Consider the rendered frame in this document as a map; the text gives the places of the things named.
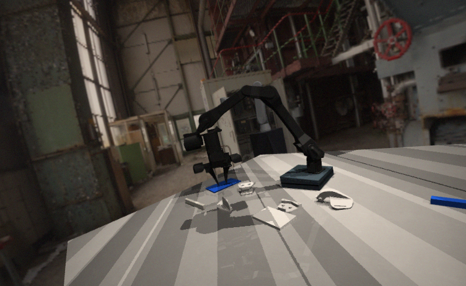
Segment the blue rectangular bar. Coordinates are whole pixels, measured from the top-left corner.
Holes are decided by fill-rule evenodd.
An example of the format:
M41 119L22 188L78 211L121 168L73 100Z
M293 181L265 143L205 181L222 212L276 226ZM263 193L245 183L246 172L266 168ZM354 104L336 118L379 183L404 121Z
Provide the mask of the blue rectangular bar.
M431 204L466 209L466 200L431 196Z

